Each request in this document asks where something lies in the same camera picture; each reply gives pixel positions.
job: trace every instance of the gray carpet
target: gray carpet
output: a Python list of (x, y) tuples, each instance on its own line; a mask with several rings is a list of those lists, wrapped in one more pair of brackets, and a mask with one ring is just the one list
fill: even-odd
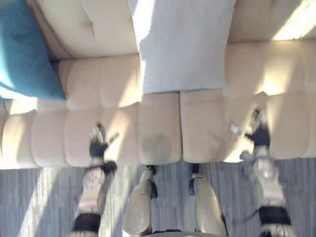
[[(201, 171), (211, 182), (232, 237), (259, 235), (259, 219), (251, 214), (252, 189), (240, 174), (240, 164), (212, 163)], [(100, 236), (120, 237), (124, 208), (140, 178), (143, 166), (120, 167), (107, 196)], [(279, 163), (287, 206), (300, 237), (316, 235), (316, 159)], [(0, 237), (63, 237), (71, 229), (81, 190), (84, 169), (43, 168), (0, 171)], [(152, 201), (154, 230), (195, 227), (194, 198), (188, 194), (188, 165), (160, 166), (155, 176), (158, 198)]]

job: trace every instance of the couch cushion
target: couch cushion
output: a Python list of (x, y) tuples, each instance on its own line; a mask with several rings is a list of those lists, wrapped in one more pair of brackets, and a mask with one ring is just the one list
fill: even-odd
[(159, 165), (180, 160), (179, 93), (144, 95), (139, 103), (137, 122), (142, 164)]
[(48, 46), (57, 59), (104, 57), (137, 52), (135, 33), (126, 0), (35, 0), (38, 8), (64, 47), (56, 50), (51, 31)]
[(124, 107), (139, 101), (139, 55), (63, 60), (56, 67), (70, 110)]
[(49, 59), (55, 61), (71, 58), (69, 52), (66, 51), (58, 37), (55, 35), (51, 26), (46, 21), (43, 13), (40, 10), (37, 0), (26, 0), (26, 4), (31, 10), (33, 17), (42, 31), (42, 36), (46, 44)]
[(145, 94), (225, 84), (235, 0), (129, 0)]
[(314, 15), (314, 1), (236, 0), (229, 42), (316, 39)]
[(200, 163), (223, 160), (226, 150), (221, 90), (180, 92), (183, 159)]

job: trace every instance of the black joint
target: black joint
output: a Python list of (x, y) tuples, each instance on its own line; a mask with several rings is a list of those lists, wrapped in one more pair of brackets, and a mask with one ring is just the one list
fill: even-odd
[(75, 220), (72, 231), (99, 232), (101, 216), (95, 213), (80, 214)]
[(113, 174), (116, 173), (118, 166), (114, 161), (109, 161), (102, 165), (89, 167), (87, 170), (96, 169), (96, 168), (100, 168), (106, 175), (108, 175), (110, 173), (113, 173)]
[(194, 196), (196, 194), (196, 192), (194, 190), (194, 179), (190, 179), (190, 182), (189, 182), (189, 194), (190, 194), (190, 196)]
[(118, 166), (114, 161), (109, 161), (100, 167), (105, 174), (110, 174), (110, 173), (114, 174), (118, 169)]
[(191, 167), (190, 167), (191, 174), (198, 174), (198, 172), (199, 172), (199, 164), (191, 163), (190, 165), (191, 165)]
[(155, 182), (151, 181), (151, 186), (152, 186), (152, 193), (151, 193), (151, 199), (153, 198), (157, 198), (158, 197), (158, 189), (157, 189), (157, 185)]
[(290, 217), (284, 207), (262, 206), (259, 208), (259, 217), (262, 225), (291, 225)]
[(157, 169), (156, 169), (155, 165), (146, 165), (146, 167), (152, 171), (153, 175), (155, 175), (157, 173)]
[(227, 230), (227, 225), (226, 225), (226, 218), (225, 218), (225, 216), (223, 214), (222, 214), (222, 221), (223, 221), (224, 226), (225, 226), (226, 235), (229, 236), (228, 235), (228, 230)]

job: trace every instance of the sunlight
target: sunlight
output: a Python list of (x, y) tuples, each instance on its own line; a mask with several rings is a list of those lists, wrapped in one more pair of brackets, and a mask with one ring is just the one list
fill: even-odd
[(286, 93), (291, 83), (295, 59), (276, 58), (265, 65), (262, 91), (267, 95)]
[(155, 0), (138, 0), (137, 2), (132, 18), (138, 44), (146, 38), (150, 32), (154, 6)]
[(34, 188), (18, 237), (35, 236), (59, 169), (43, 168)]
[(316, 25), (316, 0), (303, 0), (272, 40), (296, 40)]
[(21, 145), (26, 124), (21, 116), (10, 117), (3, 129), (2, 155), (8, 165), (17, 164), (19, 147)]
[(36, 97), (27, 97), (14, 99), (11, 101), (10, 115), (20, 115), (32, 110), (37, 110), (38, 99)]
[(124, 111), (118, 110), (111, 121), (110, 126), (106, 128), (107, 137), (113, 137), (119, 134), (118, 138), (109, 146), (104, 154), (105, 160), (117, 161), (121, 155), (122, 145), (125, 142), (126, 134), (131, 125), (131, 120)]

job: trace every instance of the couch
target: couch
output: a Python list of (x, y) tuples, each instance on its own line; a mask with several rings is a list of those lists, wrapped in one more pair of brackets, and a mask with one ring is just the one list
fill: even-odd
[(142, 92), (126, 0), (27, 4), (67, 101), (0, 104), (0, 169), (87, 166), (96, 122), (108, 136), (119, 133), (105, 154), (118, 165), (239, 162), (253, 145), (232, 135), (229, 124), (249, 129), (255, 108), (267, 111), (277, 159), (316, 156), (315, 30), (300, 40), (271, 41), (296, 1), (236, 1), (222, 88), (150, 94)]

